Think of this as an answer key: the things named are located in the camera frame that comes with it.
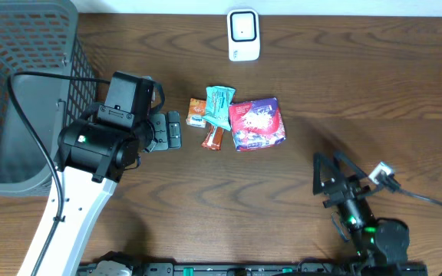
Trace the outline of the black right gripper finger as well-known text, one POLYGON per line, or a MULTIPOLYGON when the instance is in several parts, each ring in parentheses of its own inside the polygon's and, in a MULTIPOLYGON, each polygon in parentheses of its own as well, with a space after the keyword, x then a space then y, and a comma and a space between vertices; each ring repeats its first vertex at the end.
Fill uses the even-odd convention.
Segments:
POLYGON ((338 169, 341 169, 341 164, 346 165, 358 179, 364 179, 368 177, 368 174, 364 172, 360 167, 358 167, 354 162, 352 162, 349 157, 342 151, 336 151, 333 154, 333 163, 338 169))
POLYGON ((337 166, 324 154, 313 155, 313 188, 316 196, 320 193, 331 192, 336 187, 338 179, 337 166))

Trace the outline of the orange tissue pack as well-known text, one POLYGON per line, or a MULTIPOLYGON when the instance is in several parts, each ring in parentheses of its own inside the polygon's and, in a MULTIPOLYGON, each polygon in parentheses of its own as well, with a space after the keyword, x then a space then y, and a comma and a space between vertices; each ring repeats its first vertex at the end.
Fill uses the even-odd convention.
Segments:
POLYGON ((186 124, 192 127, 204 128, 206 126, 206 121, 203 119, 205 112, 206 101, 191 98, 188 114, 186 117, 186 124))

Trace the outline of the orange chocolate bar wrapper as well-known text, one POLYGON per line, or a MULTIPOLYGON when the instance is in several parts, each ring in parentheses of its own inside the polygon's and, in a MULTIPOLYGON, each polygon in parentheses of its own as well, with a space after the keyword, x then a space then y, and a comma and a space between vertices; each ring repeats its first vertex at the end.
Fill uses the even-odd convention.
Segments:
POLYGON ((221 144, 223 141, 224 129, 218 126, 211 125, 206 139, 202 142, 201 146, 208 150, 219 151, 221 150, 221 144))

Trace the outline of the teal snack packet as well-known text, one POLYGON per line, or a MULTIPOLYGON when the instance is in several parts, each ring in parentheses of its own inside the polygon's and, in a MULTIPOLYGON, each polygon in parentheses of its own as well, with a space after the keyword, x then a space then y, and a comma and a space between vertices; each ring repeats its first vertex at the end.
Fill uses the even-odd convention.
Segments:
POLYGON ((231 87, 212 86, 206 88, 206 107, 202 118, 216 127, 231 130, 229 105, 236 90, 231 87))

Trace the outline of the red purple snack bag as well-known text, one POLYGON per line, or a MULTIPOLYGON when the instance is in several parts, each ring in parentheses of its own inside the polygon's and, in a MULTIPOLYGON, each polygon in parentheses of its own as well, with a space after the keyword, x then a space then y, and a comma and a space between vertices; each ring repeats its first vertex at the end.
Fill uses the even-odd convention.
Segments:
POLYGON ((233 142, 239 152, 275 146, 286 138, 279 102, 275 97, 231 104, 229 121, 233 142))

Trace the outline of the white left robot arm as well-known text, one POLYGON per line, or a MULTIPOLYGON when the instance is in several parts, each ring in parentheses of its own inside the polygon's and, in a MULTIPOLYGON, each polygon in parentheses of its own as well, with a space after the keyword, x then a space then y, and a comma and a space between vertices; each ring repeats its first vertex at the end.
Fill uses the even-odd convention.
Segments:
POLYGON ((180 115, 153 116, 100 107, 96 122, 78 119, 61 131, 57 178, 20 275, 74 275, 88 240, 124 171, 140 153, 178 149, 180 115))

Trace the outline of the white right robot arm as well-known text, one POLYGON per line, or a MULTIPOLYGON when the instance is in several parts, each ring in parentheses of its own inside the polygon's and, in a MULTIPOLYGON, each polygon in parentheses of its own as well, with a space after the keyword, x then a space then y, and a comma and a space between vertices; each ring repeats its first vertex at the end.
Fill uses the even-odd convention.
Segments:
POLYGON ((327 197, 323 206, 334 208, 339 235, 355 247, 357 257, 346 269, 352 275, 402 275, 407 264, 410 244, 408 226, 394 218, 376 218, 367 198, 380 192, 380 186, 363 186, 368 174, 344 153, 329 159, 323 153, 313 154, 313 188, 316 196, 327 197))

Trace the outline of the white barcode scanner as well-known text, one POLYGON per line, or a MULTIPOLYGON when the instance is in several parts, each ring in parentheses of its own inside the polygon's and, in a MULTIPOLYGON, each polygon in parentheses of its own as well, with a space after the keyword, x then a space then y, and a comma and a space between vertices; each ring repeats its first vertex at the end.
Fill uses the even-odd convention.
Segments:
POLYGON ((234 9, 226 16, 228 55, 234 62, 255 61, 261 50, 259 14, 251 9, 234 9))

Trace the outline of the grey plastic mesh basket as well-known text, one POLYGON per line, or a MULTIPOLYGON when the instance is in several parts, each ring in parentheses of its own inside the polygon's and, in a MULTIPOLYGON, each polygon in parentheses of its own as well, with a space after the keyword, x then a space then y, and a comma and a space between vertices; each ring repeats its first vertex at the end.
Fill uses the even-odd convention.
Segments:
POLYGON ((9 100, 8 76, 51 156, 61 130, 97 98, 77 27, 69 0, 0 1, 0 196, 46 196, 51 188, 45 158, 9 100))

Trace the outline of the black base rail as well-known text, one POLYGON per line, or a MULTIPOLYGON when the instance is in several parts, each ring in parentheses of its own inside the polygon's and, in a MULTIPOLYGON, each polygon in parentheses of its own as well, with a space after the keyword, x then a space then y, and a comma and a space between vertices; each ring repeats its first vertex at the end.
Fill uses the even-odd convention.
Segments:
POLYGON ((423 264, 412 263, 387 268, 353 271, 344 264, 305 258, 299 263, 179 264, 140 262, 122 252, 110 251, 94 263, 81 264, 78 276, 270 276, 270 275, 403 275, 427 276, 423 264))

